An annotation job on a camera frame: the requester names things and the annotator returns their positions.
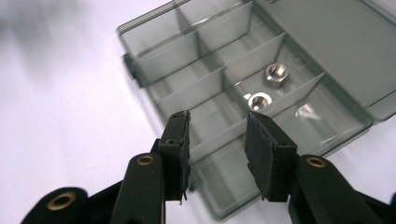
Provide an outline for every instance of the metallic ring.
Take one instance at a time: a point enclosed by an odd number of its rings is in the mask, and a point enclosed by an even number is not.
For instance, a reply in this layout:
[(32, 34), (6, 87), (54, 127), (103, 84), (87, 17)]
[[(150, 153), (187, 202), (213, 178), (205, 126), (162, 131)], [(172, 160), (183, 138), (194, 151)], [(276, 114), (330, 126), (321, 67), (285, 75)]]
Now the metallic ring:
[(310, 157), (310, 158), (306, 159), (306, 162), (308, 162), (308, 164), (318, 167), (318, 168), (323, 168), (326, 166), (325, 161), (323, 161), (319, 158), (316, 158), (316, 157)]
[(47, 204), (47, 208), (51, 211), (58, 211), (72, 204), (75, 199), (76, 193), (73, 191), (67, 191), (51, 199)]
[(258, 92), (248, 99), (248, 106), (253, 111), (259, 111), (272, 103), (272, 98), (264, 92)]
[(281, 63), (273, 63), (265, 69), (265, 79), (272, 87), (282, 86), (289, 76), (288, 68)]
[(154, 157), (152, 156), (142, 156), (137, 159), (137, 164), (139, 165), (149, 165), (154, 162)]

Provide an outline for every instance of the white surface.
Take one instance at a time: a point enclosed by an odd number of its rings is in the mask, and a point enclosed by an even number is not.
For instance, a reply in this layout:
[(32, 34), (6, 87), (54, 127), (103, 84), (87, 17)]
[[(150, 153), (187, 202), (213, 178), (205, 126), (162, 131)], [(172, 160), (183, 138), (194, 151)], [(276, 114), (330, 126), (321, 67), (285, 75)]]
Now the white surface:
[[(160, 137), (115, 30), (165, 2), (0, 2), (0, 223), (21, 222), (54, 189), (92, 195), (112, 185)], [(378, 124), (330, 157), (353, 187), (387, 203), (396, 191), (395, 125)], [(196, 193), (166, 212), (167, 223), (214, 222)], [(262, 202), (227, 221), (287, 222), (286, 204)]]

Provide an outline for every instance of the small metal part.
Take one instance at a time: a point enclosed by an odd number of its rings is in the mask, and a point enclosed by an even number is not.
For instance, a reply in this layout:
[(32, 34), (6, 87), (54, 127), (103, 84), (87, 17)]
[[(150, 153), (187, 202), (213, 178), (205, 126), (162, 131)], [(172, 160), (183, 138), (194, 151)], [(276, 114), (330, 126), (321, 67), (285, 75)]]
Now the small metal part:
[(248, 106), (253, 111), (260, 111), (272, 103), (272, 98), (264, 92), (258, 92), (248, 99)]
[(137, 164), (139, 165), (149, 165), (154, 162), (154, 158), (152, 156), (142, 156), (137, 159)]
[(76, 193), (73, 191), (67, 191), (51, 199), (47, 204), (47, 208), (51, 211), (58, 211), (72, 204), (75, 199)]
[(288, 68), (281, 63), (273, 63), (265, 69), (265, 79), (269, 86), (282, 86), (289, 76)]
[(321, 160), (316, 157), (310, 157), (310, 158), (306, 159), (306, 162), (308, 162), (308, 164), (318, 167), (318, 168), (323, 168), (326, 166), (326, 161)]

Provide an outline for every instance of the open lid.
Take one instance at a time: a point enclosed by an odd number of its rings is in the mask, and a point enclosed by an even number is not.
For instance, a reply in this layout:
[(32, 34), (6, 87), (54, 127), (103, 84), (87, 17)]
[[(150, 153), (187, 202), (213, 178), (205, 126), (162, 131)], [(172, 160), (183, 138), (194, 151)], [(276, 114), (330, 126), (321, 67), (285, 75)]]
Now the open lid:
[(395, 20), (370, 1), (257, 1), (376, 120), (396, 113)]

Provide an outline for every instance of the silver nut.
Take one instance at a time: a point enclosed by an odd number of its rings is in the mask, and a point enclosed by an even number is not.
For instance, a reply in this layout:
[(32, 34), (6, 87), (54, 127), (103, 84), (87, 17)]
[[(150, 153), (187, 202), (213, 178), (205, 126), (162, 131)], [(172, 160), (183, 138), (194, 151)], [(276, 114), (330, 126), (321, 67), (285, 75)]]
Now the silver nut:
[(265, 69), (265, 79), (271, 87), (280, 87), (288, 79), (288, 68), (281, 63), (273, 63)]
[(248, 99), (248, 106), (253, 111), (260, 111), (272, 103), (272, 98), (264, 92), (258, 92)]

